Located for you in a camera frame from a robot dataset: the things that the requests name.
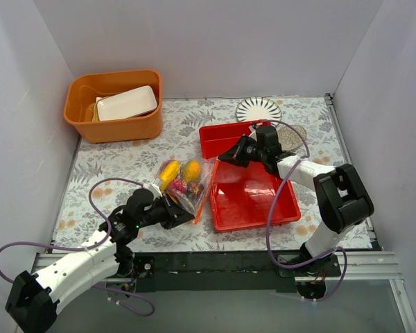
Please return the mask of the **orange fruit toy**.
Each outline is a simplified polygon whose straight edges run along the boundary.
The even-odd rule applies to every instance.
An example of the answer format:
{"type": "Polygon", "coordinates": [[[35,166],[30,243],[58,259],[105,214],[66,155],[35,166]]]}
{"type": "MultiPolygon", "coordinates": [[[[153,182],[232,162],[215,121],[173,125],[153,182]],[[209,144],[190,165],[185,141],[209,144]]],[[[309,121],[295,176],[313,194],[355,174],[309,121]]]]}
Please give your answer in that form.
{"type": "Polygon", "coordinates": [[[165,194],[176,204],[179,204],[178,199],[168,190],[165,191],[165,194]]]}

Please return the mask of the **red apple toy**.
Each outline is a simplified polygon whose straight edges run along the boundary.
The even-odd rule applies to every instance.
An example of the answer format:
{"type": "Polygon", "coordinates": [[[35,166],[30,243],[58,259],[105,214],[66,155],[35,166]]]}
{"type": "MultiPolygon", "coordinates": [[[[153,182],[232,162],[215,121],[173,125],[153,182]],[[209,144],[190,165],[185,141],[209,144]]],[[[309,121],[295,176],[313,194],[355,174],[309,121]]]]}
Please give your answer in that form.
{"type": "Polygon", "coordinates": [[[176,178],[169,183],[167,190],[174,196],[183,196],[187,193],[187,185],[183,179],[176,178]]]}

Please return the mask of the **clear zip top bag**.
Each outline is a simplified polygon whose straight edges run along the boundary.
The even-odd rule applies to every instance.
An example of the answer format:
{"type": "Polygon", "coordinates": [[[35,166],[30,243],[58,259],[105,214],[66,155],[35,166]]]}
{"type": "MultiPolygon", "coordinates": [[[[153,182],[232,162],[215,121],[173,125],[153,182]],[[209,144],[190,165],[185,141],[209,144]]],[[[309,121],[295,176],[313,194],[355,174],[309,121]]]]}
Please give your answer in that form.
{"type": "Polygon", "coordinates": [[[194,215],[198,224],[207,194],[218,168],[216,157],[185,161],[167,160],[159,168],[148,188],[155,197],[167,194],[180,207],[194,215]]]}

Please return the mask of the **yellow corn cob toy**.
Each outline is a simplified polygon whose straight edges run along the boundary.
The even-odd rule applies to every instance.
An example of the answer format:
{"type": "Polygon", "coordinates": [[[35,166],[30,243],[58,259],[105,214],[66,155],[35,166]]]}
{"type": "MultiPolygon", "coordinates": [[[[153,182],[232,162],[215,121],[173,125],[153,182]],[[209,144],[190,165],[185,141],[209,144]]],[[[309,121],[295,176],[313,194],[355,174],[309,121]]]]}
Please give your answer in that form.
{"type": "Polygon", "coordinates": [[[162,181],[162,184],[166,187],[170,181],[177,177],[179,172],[180,163],[177,160],[171,160],[160,172],[159,179],[162,181]]]}

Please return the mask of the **yellow orange mango toy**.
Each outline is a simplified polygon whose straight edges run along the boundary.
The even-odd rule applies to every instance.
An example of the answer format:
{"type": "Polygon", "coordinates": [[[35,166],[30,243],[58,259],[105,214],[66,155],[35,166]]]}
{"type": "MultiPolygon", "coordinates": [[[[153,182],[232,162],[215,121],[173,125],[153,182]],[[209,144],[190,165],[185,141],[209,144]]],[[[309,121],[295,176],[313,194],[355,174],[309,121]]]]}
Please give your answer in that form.
{"type": "Polygon", "coordinates": [[[201,166],[197,160],[189,160],[183,168],[182,179],[185,182],[195,182],[200,179],[201,166]]]}

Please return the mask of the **dark purple fruit toy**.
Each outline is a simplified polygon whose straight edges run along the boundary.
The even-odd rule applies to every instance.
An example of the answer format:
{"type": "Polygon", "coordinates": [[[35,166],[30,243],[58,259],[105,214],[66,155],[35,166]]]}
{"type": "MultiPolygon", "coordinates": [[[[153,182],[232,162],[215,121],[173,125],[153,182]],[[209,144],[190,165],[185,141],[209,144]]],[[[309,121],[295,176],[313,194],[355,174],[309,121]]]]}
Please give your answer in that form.
{"type": "Polygon", "coordinates": [[[187,185],[187,194],[190,198],[199,199],[205,190],[205,186],[200,182],[190,182],[187,185]]]}

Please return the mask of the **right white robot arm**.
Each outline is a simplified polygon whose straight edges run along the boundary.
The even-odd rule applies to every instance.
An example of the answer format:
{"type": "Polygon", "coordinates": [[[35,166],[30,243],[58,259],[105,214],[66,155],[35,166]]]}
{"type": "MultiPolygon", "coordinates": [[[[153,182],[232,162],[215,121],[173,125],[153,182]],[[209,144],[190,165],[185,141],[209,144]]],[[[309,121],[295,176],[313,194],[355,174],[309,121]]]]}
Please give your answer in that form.
{"type": "Polygon", "coordinates": [[[353,165],[322,165],[309,161],[306,155],[285,151],[272,125],[262,125],[250,135],[242,135],[218,160],[244,168],[259,162],[284,184],[292,180],[315,192],[322,221],[302,245],[299,263],[282,264],[268,251],[279,268],[301,268],[307,275],[317,275],[325,267],[324,258],[340,250],[343,237],[374,213],[374,204],[353,165]]]}

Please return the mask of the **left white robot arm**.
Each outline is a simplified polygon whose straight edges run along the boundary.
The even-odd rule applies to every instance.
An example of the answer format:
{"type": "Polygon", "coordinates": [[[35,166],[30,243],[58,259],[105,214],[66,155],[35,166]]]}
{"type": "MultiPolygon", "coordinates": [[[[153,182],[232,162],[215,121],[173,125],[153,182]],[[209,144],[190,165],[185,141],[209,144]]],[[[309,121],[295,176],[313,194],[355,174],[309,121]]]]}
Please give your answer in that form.
{"type": "Polygon", "coordinates": [[[160,224],[169,230],[193,218],[168,195],[136,189],[77,251],[34,274],[20,273],[5,309],[23,332],[46,332],[66,305],[103,278],[131,274],[134,258],[128,244],[141,228],[160,224]]]}

